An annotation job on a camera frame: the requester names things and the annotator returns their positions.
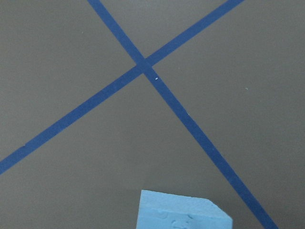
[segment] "blue cross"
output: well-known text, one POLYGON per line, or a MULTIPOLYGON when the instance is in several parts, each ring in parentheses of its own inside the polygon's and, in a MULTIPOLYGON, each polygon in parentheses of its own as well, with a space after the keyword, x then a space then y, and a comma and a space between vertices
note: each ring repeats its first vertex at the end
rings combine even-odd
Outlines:
POLYGON ((187 111, 176 99, 173 93, 169 90, 166 84, 162 81, 160 76, 154 71, 153 66, 174 50, 179 48, 185 42, 211 25, 213 22, 224 16, 227 12, 242 3, 244 0, 228 0, 207 16, 199 20, 193 26, 179 34, 166 45, 154 52, 147 58, 144 58, 137 47, 132 43, 129 37, 121 29, 119 24, 114 20, 111 14, 103 6, 99 0, 88 0, 93 9, 107 25, 107 27, 114 34, 116 39, 121 43, 123 48, 128 52, 130 57, 135 61, 136 66, 131 68, 114 82, 100 90, 97 94, 89 98, 87 101, 76 107, 63 118, 52 124, 50 127, 35 136, 32 140, 27 142, 24 146, 14 151, 5 159, 0 161, 0 174, 7 171, 16 163, 24 159, 27 155, 35 151, 51 138, 56 136, 62 130, 76 122, 79 118, 91 111, 93 108, 101 104, 124 86, 129 84, 142 73, 146 75, 154 88, 158 91, 165 102, 170 106, 173 112, 177 115, 180 121, 196 139, 202 149, 211 158, 217 168, 221 171, 224 177, 228 180, 231 186, 235 189, 238 195, 242 198, 248 208, 253 212, 256 218, 260 221, 265 229, 277 229, 270 216, 263 209, 261 204, 256 200, 250 190, 246 187, 243 181, 234 172, 227 161, 222 157, 220 152, 208 139, 205 133, 197 125, 197 123, 188 115, 187 111))

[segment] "light blue block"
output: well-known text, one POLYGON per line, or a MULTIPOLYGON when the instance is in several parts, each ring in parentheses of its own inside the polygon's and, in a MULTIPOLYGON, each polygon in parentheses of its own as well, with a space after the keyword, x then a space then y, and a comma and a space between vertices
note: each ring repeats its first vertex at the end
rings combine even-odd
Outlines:
POLYGON ((232 224, 208 199, 141 192, 136 229, 232 229, 232 224))

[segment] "blue foam block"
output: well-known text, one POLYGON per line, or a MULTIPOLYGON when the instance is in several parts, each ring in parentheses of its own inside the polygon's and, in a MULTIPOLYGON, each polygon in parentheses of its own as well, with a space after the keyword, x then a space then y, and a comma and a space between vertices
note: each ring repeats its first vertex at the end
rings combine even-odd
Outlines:
POLYGON ((232 224, 208 199, 141 192, 136 229, 232 229, 232 224))

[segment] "block top face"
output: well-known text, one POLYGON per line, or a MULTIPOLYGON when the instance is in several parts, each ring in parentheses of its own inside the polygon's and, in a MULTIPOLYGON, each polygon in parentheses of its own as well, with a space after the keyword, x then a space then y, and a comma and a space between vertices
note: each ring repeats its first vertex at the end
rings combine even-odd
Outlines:
POLYGON ((228 218, 225 212, 208 199, 185 197, 161 192, 142 190, 140 208, 150 208, 179 214, 228 218))

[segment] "gray surface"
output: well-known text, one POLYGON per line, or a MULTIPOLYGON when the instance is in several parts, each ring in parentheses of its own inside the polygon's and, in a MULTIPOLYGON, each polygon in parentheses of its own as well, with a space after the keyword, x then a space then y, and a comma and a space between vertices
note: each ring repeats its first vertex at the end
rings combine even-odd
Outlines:
MULTIPOLYGON (((103 1, 145 56, 223 1, 103 1)), ((304 1, 246 0, 154 69, 280 228, 304 219, 304 1)), ((2 1, 0 159, 134 66, 84 0, 2 1)), ((144 76, 0 177, 0 228, 135 228, 141 189, 262 228, 144 76)))

